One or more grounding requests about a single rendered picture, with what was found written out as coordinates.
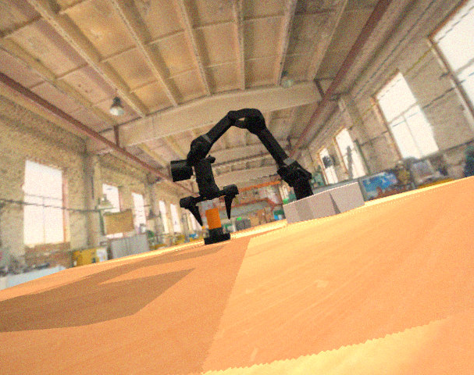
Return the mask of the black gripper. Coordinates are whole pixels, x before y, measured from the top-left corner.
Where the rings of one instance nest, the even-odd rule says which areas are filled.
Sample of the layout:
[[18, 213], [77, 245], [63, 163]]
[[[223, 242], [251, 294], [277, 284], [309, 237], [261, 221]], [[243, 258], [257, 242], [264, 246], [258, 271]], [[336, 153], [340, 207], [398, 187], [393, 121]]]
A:
[[203, 202], [212, 198], [217, 198], [225, 195], [224, 199], [226, 204], [226, 213], [228, 219], [230, 220], [230, 210], [233, 198], [236, 198], [235, 195], [239, 194], [237, 186], [235, 184], [231, 184], [223, 187], [223, 190], [217, 191], [216, 183], [212, 173], [204, 173], [197, 176], [196, 183], [198, 184], [198, 194], [200, 196], [196, 198], [191, 196], [181, 198], [180, 207], [189, 209], [189, 211], [193, 214], [193, 217], [197, 220], [200, 227], [202, 227], [201, 217], [198, 211], [198, 206], [196, 206], [196, 204], [198, 202]]

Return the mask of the orange cylinder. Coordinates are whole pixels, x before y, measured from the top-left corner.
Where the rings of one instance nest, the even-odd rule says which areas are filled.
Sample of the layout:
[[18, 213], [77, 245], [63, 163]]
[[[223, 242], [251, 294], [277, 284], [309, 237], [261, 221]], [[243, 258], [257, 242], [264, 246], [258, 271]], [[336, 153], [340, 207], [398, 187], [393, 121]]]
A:
[[205, 214], [209, 230], [221, 227], [218, 209], [206, 210]]

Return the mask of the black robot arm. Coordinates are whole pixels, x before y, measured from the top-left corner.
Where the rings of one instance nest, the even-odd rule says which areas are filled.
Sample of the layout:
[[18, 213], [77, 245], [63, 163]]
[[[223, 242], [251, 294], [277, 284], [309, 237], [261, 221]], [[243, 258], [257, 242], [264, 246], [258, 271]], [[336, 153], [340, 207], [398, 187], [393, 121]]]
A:
[[[244, 118], [244, 120], [239, 120], [240, 118]], [[249, 108], [229, 111], [206, 134], [191, 142], [191, 150], [187, 154], [187, 159], [170, 161], [173, 182], [190, 179], [193, 176], [192, 166], [196, 177], [204, 173], [212, 173], [211, 163], [214, 163], [216, 158], [210, 155], [206, 157], [206, 155], [213, 143], [231, 126], [247, 129], [259, 138], [278, 163], [279, 170], [277, 170], [277, 173], [290, 188], [293, 187], [296, 201], [314, 195], [308, 182], [312, 179], [312, 174], [303, 168], [297, 160], [292, 159], [284, 152], [266, 128], [261, 112], [258, 109]]]

